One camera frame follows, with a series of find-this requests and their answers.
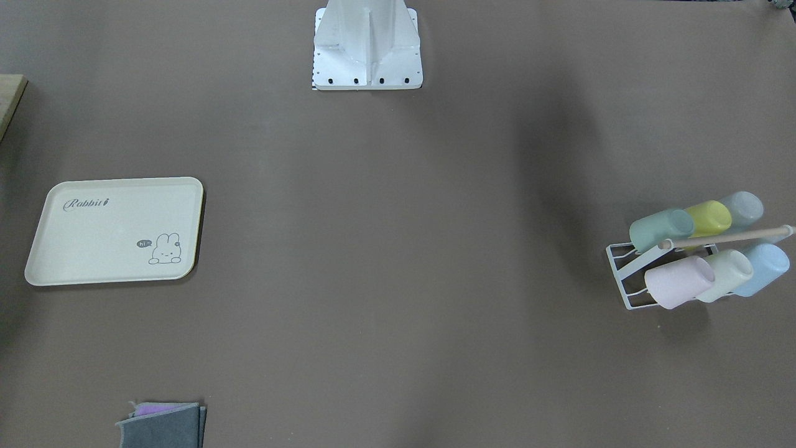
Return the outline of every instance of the white tray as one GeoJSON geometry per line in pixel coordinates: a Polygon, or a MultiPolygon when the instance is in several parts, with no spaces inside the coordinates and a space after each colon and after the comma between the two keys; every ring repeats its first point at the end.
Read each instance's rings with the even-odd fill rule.
{"type": "Polygon", "coordinates": [[[51,286],[184,277],[203,194],[192,177],[59,183],[47,194],[25,279],[51,286]]]}

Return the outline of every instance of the cup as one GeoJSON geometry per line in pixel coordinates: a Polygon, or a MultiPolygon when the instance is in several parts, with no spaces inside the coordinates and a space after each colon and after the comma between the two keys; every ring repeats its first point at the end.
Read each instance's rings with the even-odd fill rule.
{"type": "Polygon", "coordinates": [[[727,233],[743,232],[763,216],[763,202],[748,191],[738,191],[719,202],[730,210],[732,225],[727,233]]]}
{"type": "Polygon", "coordinates": [[[688,238],[693,232],[694,221],[691,215],[685,210],[673,208],[630,224],[630,242],[638,252],[646,252],[667,238],[688,238]]]}
{"type": "Polygon", "coordinates": [[[730,228],[730,210],[719,201],[706,201],[685,209],[694,220],[694,238],[718,235],[730,228]]]}
{"type": "Polygon", "coordinates": [[[742,250],[755,270],[750,281],[732,290],[741,297],[751,297],[779,278],[790,268],[790,260],[782,249],[763,243],[742,250]]]}
{"type": "Polygon", "coordinates": [[[697,256],[672,261],[644,273],[647,291],[666,309],[672,309],[711,287],[716,279],[713,268],[697,256]]]}
{"type": "Polygon", "coordinates": [[[734,249],[708,255],[704,260],[716,275],[713,286],[696,296],[697,300],[705,303],[715,302],[719,297],[749,281],[755,273],[746,255],[734,249]]]}

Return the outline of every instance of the wooden board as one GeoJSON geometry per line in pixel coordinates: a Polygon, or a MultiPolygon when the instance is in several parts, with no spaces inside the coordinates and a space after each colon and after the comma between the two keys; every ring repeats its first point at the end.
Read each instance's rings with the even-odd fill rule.
{"type": "Polygon", "coordinates": [[[6,134],[8,123],[27,84],[28,80],[22,75],[0,75],[0,140],[6,134]]]}

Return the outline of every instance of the folded cloth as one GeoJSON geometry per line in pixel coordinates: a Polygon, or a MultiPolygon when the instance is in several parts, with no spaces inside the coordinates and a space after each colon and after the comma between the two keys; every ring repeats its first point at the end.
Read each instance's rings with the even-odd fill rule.
{"type": "Polygon", "coordinates": [[[119,448],[201,448],[205,414],[199,403],[141,403],[133,417],[116,423],[119,448]]]}

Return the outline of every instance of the blue cup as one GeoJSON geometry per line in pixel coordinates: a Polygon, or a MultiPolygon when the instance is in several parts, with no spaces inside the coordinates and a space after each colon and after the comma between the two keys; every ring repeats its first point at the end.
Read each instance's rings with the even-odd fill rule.
{"type": "Polygon", "coordinates": [[[688,238],[694,233],[694,220],[682,209],[668,209],[630,224],[630,242],[638,252],[646,252],[667,238],[688,238]]]}
{"type": "Polygon", "coordinates": [[[763,216],[763,202],[748,191],[738,191],[721,199],[732,216],[732,225],[726,233],[743,232],[763,216]]]}
{"type": "Polygon", "coordinates": [[[732,290],[741,297],[751,297],[760,289],[779,278],[790,268],[790,260],[782,249],[763,243],[747,247],[741,252],[747,256],[755,274],[750,281],[732,290]]]}

